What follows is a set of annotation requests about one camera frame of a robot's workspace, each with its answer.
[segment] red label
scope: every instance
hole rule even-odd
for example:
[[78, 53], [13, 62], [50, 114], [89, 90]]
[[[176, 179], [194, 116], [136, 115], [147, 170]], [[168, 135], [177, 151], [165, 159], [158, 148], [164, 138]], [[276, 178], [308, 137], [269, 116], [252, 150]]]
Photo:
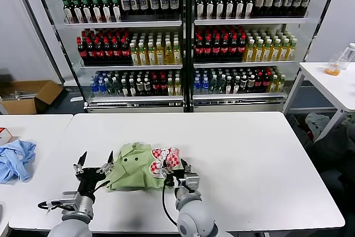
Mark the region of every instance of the red label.
[[79, 54], [80, 54], [81, 57], [87, 57], [88, 56], [88, 52], [87, 51], [79, 52]]
[[230, 53], [235, 53], [237, 51], [236, 47], [229, 47], [229, 52]]
[[210, 47], [204, 48], [204, 53], [205, 54], [210, 54], [211, 53], [211, 48]]
[[244, 53], [245, 47], [238, 47], [237, 50], [239, 53]]
[[96, 56], [98, 56], [98, 57], [103, 57], [104, 54], [105, 53], [103, 51], [96, 51]]
[[196, 48], [195, 51], [197, 54], [202, 54], [204, 50], [202, 48]]

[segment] fridge shelf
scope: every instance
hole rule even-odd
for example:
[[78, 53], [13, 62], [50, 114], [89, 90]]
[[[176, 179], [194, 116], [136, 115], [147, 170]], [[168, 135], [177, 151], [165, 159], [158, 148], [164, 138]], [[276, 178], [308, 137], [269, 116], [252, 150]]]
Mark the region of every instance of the fridge shelf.
[[255, 19], [196, 19], [199, 25], [242, 25], [242, 24], [303, 24], [318, 23], [319, 19], [309, 18], [255, 18]]
[[263, 67], [292, 65], [294, 61], [267, 62], [228, 62], [228, 63], [195, 63], [194, 68], [232, 68], [232, 67]]
[[98, 29], [98, 28], [145, 28], [145, 27], [179, 27], [182, 21], [146, 21], [146, 22], [104, 22], [104, 23], [73, 23], [56, 25], [57, 28]]
[[267, 98], [286, 98], [285, 93], [250, 93], [250, 94], [195, 94], [192, 99], [202, 100], [244, 100], [244, 99], [267, 99]]
[[146, 70], [146, 69], [182, 69], [182, 65], [141, 65], [141, 66], [81, 66], [82, 70]]

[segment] cardboard box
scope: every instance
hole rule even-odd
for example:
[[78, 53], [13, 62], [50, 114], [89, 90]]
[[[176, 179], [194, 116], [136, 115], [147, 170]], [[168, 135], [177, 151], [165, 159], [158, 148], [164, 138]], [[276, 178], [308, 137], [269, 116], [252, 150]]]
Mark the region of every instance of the cardboard box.
[[35, 98], [4, 100], [2, 105], [11, 115], [43, 113], [53, 103], [63, 88], [51, 80], [31, 80], [0, 84], [0, 95], [4, 97], [15, 90], [37, 92]]

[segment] white desk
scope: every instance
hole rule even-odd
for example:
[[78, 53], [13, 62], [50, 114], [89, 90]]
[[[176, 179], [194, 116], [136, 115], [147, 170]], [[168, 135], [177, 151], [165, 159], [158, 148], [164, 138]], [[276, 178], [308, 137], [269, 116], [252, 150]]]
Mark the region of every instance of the white desk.
[[[65, 130], [53, 160], [46, 160], [10, 220], [16, 229], [50, 230], [60, 210], [46, 215], [37, 204], [76, 190], [73, 163], [101, 166], [111, 150], [129, 142], [174, 146], [201, 176], [199, 191], [227, 231], [342, 227], [344, 219], [287, 120], [279, 112], [78, 114]], [[96, 233], [175, 233], [160, 191], [97, 191]], [[175, 197], [166, 206], [177, 218]]]
[[[27, 165], [33, 176], [38, 175], [38, 167], [54, 148], [57, 139], [69, 124], [73, 115], [0, 115], [0, 127], [6, 127], [20, 140], [31, 141], [35, 148], [35, 160]], [[8, 222], [21, 197], [27, 194], [32, 180], [21, 183], [0, 184], [0, 236], [8, 231]]]
[[355, 112], [355, 62], [350, 63], [347, 70], [342, 70], [338, 76], [325, 73], [327, 66], [328, 63], [300, 63], [301, 71], [283, 107], [283, 113], [286, 115], [306, 77], [338, 110], [317, 140], [341, 123], [347, 113]]

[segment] cable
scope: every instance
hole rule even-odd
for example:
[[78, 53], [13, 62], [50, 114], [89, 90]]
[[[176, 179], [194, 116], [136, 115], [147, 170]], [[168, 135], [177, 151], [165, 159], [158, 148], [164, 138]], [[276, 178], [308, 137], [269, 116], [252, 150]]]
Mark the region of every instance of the cable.
[[175, 225], [177, 226], [177, 223], [172, 219], [172, 217], [169, 215], [166, 207], [165, 207], [165, 182], [164, 182], [164, 185], [163, 185], [163, 197], [162, 197], [162, 201], [163, 201], [163, 209], [164, 209], [164, 212], [166, 214], [166, 216], [168, 217], [168, 219]]

